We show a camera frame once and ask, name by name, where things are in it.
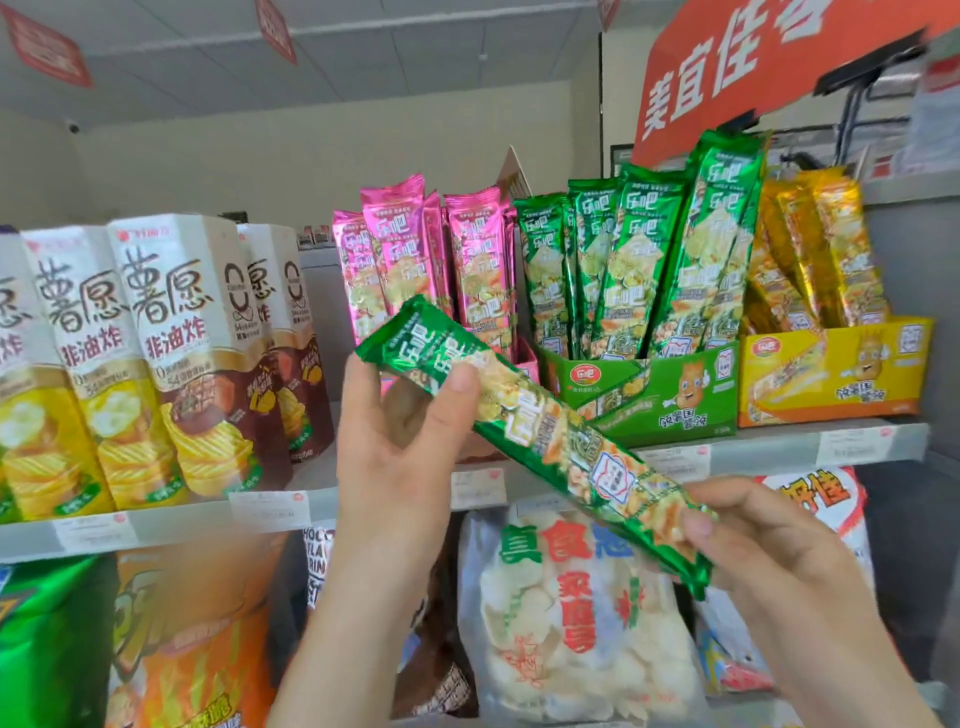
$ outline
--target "wall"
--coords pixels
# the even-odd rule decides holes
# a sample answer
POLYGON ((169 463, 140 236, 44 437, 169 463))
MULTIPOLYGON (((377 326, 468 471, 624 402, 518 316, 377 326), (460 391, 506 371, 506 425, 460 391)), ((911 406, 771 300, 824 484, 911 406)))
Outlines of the wall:
POLYGON ((22 230, 98 218, 66 130, 0 110, 0 224, 22 230))
POLYGON ((560 189, 571 136, 558 82, 103 127, 77 142, 109 216, 246 210, 302 227, 417 171, 428 188, 479 190, 511 144, 535 193, 560 189))

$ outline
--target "display box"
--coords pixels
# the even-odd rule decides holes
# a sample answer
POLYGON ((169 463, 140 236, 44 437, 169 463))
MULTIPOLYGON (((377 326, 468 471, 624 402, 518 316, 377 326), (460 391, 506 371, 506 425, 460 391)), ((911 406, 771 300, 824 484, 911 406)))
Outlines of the display box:
POLYGON ((639 361, 538 354, 544 386, 628 448, 736 432, 736 345, 639 361))
POLYGON ((741 427, 920 412, 931 319, 742 340, 741 427))

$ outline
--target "finger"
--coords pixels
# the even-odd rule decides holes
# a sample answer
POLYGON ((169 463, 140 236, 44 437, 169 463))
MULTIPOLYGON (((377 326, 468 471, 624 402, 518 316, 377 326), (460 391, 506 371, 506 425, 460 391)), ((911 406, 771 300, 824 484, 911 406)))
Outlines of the finger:
POLYGON ((480 376, 476 369, 466 362, 455 364, 427 407, 423 427, 404 458, 434 473, 452 471, 473 427, 479 399, 480 376))

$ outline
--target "red sign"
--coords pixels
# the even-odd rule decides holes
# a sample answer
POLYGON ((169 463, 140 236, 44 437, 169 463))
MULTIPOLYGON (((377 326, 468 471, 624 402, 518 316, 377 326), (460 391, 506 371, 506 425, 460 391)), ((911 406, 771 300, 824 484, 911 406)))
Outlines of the red sign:
POLYGON ((650 51, 633 162, 686 154, 706 129, 780 109, 881 46, 958 24, 960 3, 943 0, 687 0, 650 51))
POLYGON ((297 51, 294 50, 294 41, 290 38, 290 31, 287 29, 287 21, 283 18, 283 13, 271 0, 255 0, 255 2, 260 33, 283 58, 297 65, 297 51))
POLYGON ((21 61, 59 81, 85 88, 93 86, 84 54, 70 38, 40 25, 3 3, 0 3, 0 12, 7 21, 10 41, 21 61))

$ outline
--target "shelf price tag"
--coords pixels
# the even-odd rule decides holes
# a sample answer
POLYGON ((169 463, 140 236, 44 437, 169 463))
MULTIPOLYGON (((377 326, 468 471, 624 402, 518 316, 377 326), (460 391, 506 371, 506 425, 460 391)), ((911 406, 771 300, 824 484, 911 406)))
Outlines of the shelf price tag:
POLYGON ((678 483, 710 477, 710 445, 644 450, 640 457, 655 470, 678 483))
POLYGON ((896 434, 892 425, 825 430, 820 433, 817 467, 882 463, 890 457, 896 434))
POLYGON ((503 468, 458 471, 450 476, 450 509, 467 511, 507 504, 503 468))
POLYGON ((68 554, 102 553, 140 546, 130 523, 130 514, 126 511, 58 519, 50 523, 68 554))
POLYGON ((252 491, 229 494, 233 519, 259 531, 275 533, 310 527, 306 491, 252 491))

